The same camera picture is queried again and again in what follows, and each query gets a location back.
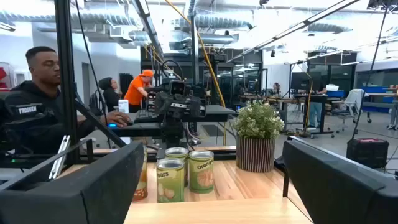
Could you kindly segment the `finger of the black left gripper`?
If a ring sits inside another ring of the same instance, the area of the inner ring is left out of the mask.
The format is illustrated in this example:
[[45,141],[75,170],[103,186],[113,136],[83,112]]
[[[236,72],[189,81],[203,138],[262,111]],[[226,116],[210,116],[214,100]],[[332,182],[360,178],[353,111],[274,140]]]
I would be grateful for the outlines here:
[[155,112],[165,114],[170,106],[170,97],[165,92],[158,92],[155,98]]
[[196,96],[192,96],[190,100],[190,115],[192,117],[201,116],[201,99]]

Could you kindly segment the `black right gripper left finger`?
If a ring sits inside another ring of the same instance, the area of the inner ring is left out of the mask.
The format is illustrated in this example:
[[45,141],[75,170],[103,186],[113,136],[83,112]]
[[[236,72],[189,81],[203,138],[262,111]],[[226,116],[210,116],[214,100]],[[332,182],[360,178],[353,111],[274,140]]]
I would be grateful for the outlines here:
[[49,179],[47,159],[1,185],[1,223],[123,223],[137,188],[144,148],[132,142],[74,172]]

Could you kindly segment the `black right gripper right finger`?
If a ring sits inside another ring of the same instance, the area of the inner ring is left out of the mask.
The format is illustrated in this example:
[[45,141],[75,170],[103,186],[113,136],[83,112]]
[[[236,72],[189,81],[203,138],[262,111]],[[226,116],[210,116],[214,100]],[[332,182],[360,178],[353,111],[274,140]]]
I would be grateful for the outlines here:
[[285,171],[314,223],[397,224],[397,180],[292,137]]

